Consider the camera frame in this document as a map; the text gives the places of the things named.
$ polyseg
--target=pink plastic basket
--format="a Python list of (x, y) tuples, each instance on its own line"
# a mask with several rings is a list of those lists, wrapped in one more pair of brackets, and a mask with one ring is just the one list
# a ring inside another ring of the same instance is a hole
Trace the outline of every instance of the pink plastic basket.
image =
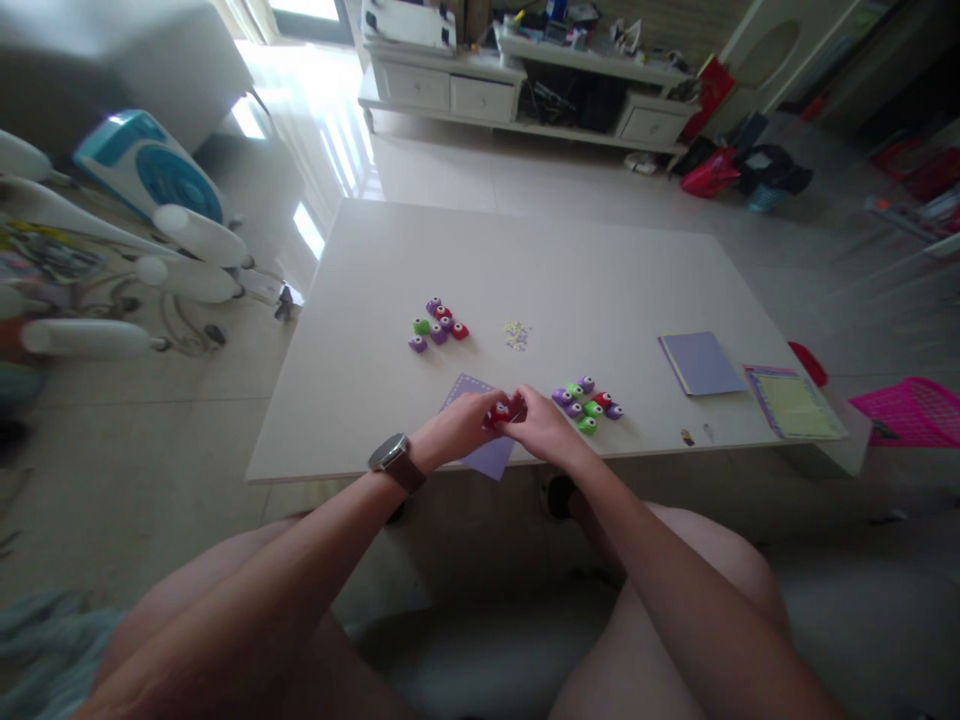
[(960, 447), (960, 399), (935, 382), (907, 378), (850, 404), (873, 420), (871, 445)]

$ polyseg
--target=watch face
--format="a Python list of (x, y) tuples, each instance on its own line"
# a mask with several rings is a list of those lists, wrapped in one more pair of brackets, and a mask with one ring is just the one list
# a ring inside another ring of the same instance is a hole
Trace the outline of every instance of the watch face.
[(373, 451), (373, 455), (367, 461), (367, 467), (371, 470), (382, 469), (389, 465), (398, 453), (407, 447), (407, 436), (403, 433), (397, 433), (388, 439), (383, 445)]

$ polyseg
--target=person's left hand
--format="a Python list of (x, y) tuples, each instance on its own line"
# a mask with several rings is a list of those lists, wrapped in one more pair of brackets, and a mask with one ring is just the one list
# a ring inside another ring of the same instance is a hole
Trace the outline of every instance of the person's left hand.
[(410, 436), (410, 459), (424, 475), (459, 460), (497, 437), (484, 427), (487, 413), (498, 402), (509, 404), (502, 390), (464, 393)]

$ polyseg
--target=watch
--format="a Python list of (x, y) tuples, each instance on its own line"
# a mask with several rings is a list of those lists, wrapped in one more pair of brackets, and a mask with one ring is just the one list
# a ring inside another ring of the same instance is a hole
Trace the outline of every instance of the watch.
[(371, 470), (385, 472), (407, 493), (413, 495), (426, 482), (427, 476), (413, 464), (409, 450), (410, 441), (407, 436), (397, 433), (373, 451), (367, 466)]

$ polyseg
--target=purple notebook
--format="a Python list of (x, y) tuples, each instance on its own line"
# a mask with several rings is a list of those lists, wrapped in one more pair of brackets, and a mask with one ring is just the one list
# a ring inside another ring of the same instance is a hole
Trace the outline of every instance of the purple notebook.
[[(470, 377), (466, 373), (460, 373), (460, 377), (450, 389), (450, 394), (443, 401), (441, 410), (452, 403), (465, 392), (490, 392), (496, 390), (492, 385), (480, 382), (475, 377)], [(513, 440), (510, 438), (497, 438), (488, 442), (486, 445), (474, 450), (465, 458), (461, 458), (467, 467), (471, 467), (477, 472), (481, 472), (487, 477), (499, 480), (503, 477), (503, 471), (507, 467), (507, 461), (510, 459), (510, 453), (513, 452)]]
[(661, 335), (660, 345), (687, 395), (746, 390), (712, 332)]

